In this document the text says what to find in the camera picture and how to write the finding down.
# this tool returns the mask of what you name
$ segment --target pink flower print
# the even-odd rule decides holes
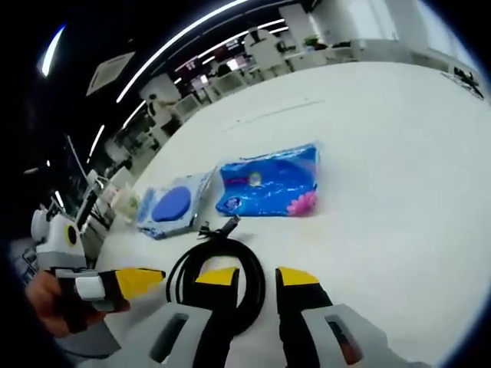
[[[294,199],[286,208],[288,216],[305,216],[308,215],[317,203],[317,193],[315,191],[306,192]]]

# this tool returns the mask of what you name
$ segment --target white table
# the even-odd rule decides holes
[[[206,107],[165,145],[134,186],[165,185],[318,140],[321,203],[311,218],[244,218],[267,277],[256,323],[232,342],[227,366],[285,366],[274,270],[317,276],[387,333],[403,358],[438,363],[476,321],[491,281],[491,111],[438,71],[407,64],[339,64],[245,89]],[[204,209],[213,227],[219,193]],[[153,241],[117,223],[97,268],[170,271],[196,234]],[[163,293],[107,318],[117,340],[163,303]]]

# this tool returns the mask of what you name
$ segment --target blue circular object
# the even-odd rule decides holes
[[[166,193],[152,211],[155,222],[176,221],[191,206],[191,192],[185,186],[177,186]]]

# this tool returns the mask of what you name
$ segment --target cable connector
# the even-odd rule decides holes
[[[209,222],[207,221],[204,225],[201,226],[201,228],[199,228],[198,236],[201,237],[199,239],[213,238],[216,236],[227,238],[230,233],[237,227],[239,221],[240,217],[235,215],[222,228],[219,228],[215,231],[210,230]]]

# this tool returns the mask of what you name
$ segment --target desk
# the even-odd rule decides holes
[[[244,218],[232,233],[257,254],[267,296],[255,324],[232,342],[228,366],[285,366],[274,270],[317,276],[387,333],[408,360],[439,363],[485,305],[491,281],[491,111],[439,71],[354,63],[288,74],[233,94],[193,116],[134,186],[318,140],[323,144],[318,214]],[[212,227],[225,219],[204,208]],[[153,241],[116,221],[98,270],[169,272],[196,234]],[[164,296],[107,318],[120,342]]]

